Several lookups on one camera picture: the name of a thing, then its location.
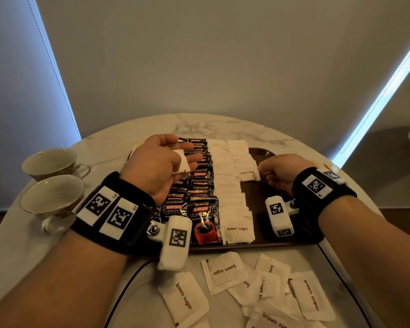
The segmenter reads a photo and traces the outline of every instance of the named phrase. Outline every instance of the person's right hand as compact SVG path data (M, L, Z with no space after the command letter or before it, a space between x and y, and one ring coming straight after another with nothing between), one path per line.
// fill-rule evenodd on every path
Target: person's right hand
M280 154L272 156L258 165L258 171L267 175L271 187L286 191L293 197L293 181L299 173L313 165L298 154Z

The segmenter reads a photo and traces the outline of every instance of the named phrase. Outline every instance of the cup handle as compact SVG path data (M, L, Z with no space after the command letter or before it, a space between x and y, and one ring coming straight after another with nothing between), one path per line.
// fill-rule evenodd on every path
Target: cup handle
M87 171L84 175L79 176L79 178L82 179L82 178L84 178L85 176L87 176L87 175L90 173L90 171L91 171L91 166L90 166L90 165L87 165L87 164L78 164L76 169L79 169L80 166L84 166L84 167L87 167L87 168L88 168L88 171Z
M49 216L47 219L45 219L42 222L41 228L43 229L44 233L46 235L53 235L55 233L65 233L67 231L67 228L60 226L58 228L53 228L53 226L50 224L50 221L54 219L55 216Z

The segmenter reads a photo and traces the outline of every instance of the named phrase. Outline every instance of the forearm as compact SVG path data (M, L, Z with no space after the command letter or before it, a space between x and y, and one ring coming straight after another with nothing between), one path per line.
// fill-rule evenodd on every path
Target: forearm
M372 308L391 327L410 327L410 236L346 196L319 226Z
M0 301L0 328L101 327L126 256L68 232Z

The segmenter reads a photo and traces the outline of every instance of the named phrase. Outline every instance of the person's left hand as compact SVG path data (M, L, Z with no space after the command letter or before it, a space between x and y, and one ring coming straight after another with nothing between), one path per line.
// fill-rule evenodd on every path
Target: person's left hand
M185 152L194 148L193 143L178 143L175 135L153 135L146 139L134 153L120 172L120 178L139 187L150 195L157 206L160 206L170 187L187 173L172 174L178 171L180 156L174 149L183 149ZM191 171L197 168L197 162L203 159L202 154L187 156Z

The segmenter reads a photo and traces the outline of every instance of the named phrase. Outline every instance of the red coffee cup image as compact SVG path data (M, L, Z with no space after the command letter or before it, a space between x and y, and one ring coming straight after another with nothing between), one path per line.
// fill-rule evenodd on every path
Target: red coffee cup image
M217 242L217 230L211 221L201 221L194 227L199 245Z

